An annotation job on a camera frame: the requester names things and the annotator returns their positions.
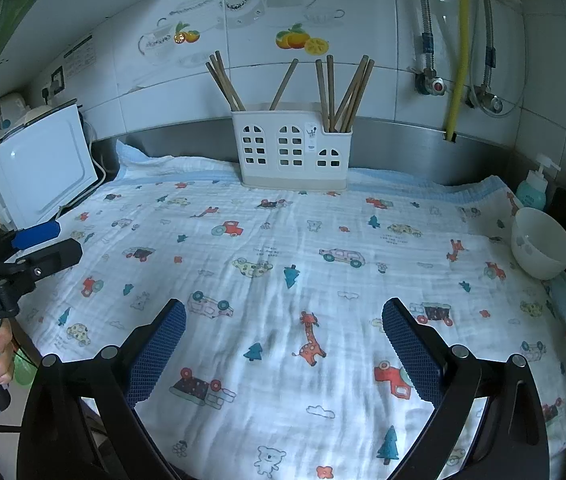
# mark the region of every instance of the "white plastic holder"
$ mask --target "white plastic holder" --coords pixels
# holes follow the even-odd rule
[[[232,112],[244,186],[265,189],[346,189],[352,132],[323,129],[318,104],[279,103]]]

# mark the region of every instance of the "human hand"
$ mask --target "human hand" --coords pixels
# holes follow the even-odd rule
[[[8,384],[14,377],[14,347],[9,319],[0,322],[0,384]]]

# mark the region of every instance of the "soap dispenser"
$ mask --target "soap dispenser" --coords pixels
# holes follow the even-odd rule
[[[548,187],[548,181],[543,176],[543,170],[550,166],[558,171],[561,171],[561,168],[543,153],[537,155],[537,162],[538,171],[528,171],[528,177],[519,184],[516,195],[525,207],[533,207],[543,211],[546,206],[546,188]]]

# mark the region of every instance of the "wooden chopstick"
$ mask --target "wooden chopstick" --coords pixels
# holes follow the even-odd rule
[[[239,94],[236,93],[236,90],[234,89],[234,85],[232,85],[232,82],[228,78],[227,74],[225,74],[225,67],[223,66],[223,58],[221,57],[220,50],[217,50],[215,52],[215,55],[217,56],[218,66],[221,70],[221,73],[219,74],[219,76],[220,75],[223,76],[223,78],[225,79],[226,86],[229,88],[230,93],[232,94],[232,97],[234,97],[234,99],[236,100],[237,107],[239,108],[240,111],[244,112],[245,106],[243,106],[243,103],[241,102]]]
[[[212,75],[212,78],[214,78],[214,82],[217,84],[220,91],[223,92],[223,97],[225,97],[226,101],[231,106],[232,104],[230,103],[230,99],[227,97],[227,94],[225,93],[225,89],[223,88],[223,85],[221,85],[221,82],[218,78],[217,73],[214,71],[214,67],[212,66],[212,64],[209,61],[207,63],[205,63],[205,66],[207,67],[207,71]]]
[[[289,79],[292,77],[292,72],[294,72],[294,69],[297,67],[297,64],[298,64],[297,58],[294,58],[292,60],[292,63],[289,64],[287,72],[285,72],[285,77],[283,78],[283,81],[281,82],[281,86],[279,86],[279,89],[277,90],[277,94],[274,96],[274,100],[272,101],[272,104],[269,106],[270,110],[275,110],[277,105],[279,104],[279,101],[281,100],[281,96],[283,95],[283,92],[285,91],[285,87],[287,86]]]
[[[316,60],[316,78],[319,81],[319,97],[321,99],[321,118],[323,120],[323,130],[328,132],[330,125],[327,118],[327,101],[325,100],[325,79],[323,78],[323,62]]]
[[[367,62],[367,65],[365,66],[365,74],[363,75],[363,79],[361,80],[361,84],[359,85],[359,88],[357,89],[356,99],[354,101],[354,106],[352,107],[352,110],[350,111],[350,114],[349,114],[349,117],[348,117],[348,123],[345,127],[345,132],[351,132],[352,123],[354,122],[354,118],[356,117],[357,112],[359,111],[359,105],[361,105],[361,100],[363,99],[363,92],[365,92],[365,87],[367,86],[367,82],[369,81],[369,76],[370,76],[370,74],[372,74],[373,68],[374,68],[374,60],[370,59]]]
[[[214,70],[217,74],[217,79],[218,79],[218,82],[221,85],[221,89],[225,90],[225,91],[223,91],[223,93],[225,94],[227,102],[230,103],[230,110],[232,110],[233,112],[239,111],[239,108],[237,107],[237,105],[234,104],[234,100],[232,98],[232,93],[230,92],[229,86],[227,84],[227,80],[226,80],[226,78],[223,77],[223,73],[221,72],[221,68],[220,68],[220,66],[218,66],[217,58],[214,57],[214,56],[210,56],[209,60],[212,62],[212,67],[214,67]]]
[[[334,56],[327,56],[328,132],[334,131]]]
[[[352,76],[352,81],[349,82],[348,89],[346,90],[345,95],[343,96],[343,101],[341,101],[338,110],[336,110],[336,115],[334,116],[335,127],[336,124],[339,122],[339,119],[341,118],[341,114],[343,113],[343,110],[345,110],[345,107],[348,104],[348,100],[352,96],[352,93],[354,92],[354,89],[356,88],[358,81],[363,76],[363,73],[365,71],[365,65],[368,59],[369,59],[368,56],[363,56],[361,58],[361,62],[359,62],[359,67],[356,69],[354,76]]]

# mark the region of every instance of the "water valve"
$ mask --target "water valve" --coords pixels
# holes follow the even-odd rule
[[[475,86],[474,91],[476,92],[476,99],[478,101],[477,104],[481,108],[488,110],[493,114],[500,114],[503,112],[503,101],[501,101],[500,97],[490,92],[489,87],[484,87],[483,85]],[[466,103],[470,108],[474,108],[475,106],[471,100],[470,92],[468,92],[468,100]]]
[[[436,70],[425,69],[422,73],[415,75],[414,81],[416,91],[423,95],[443,95],[446,85],[443,79],[437,77]]]

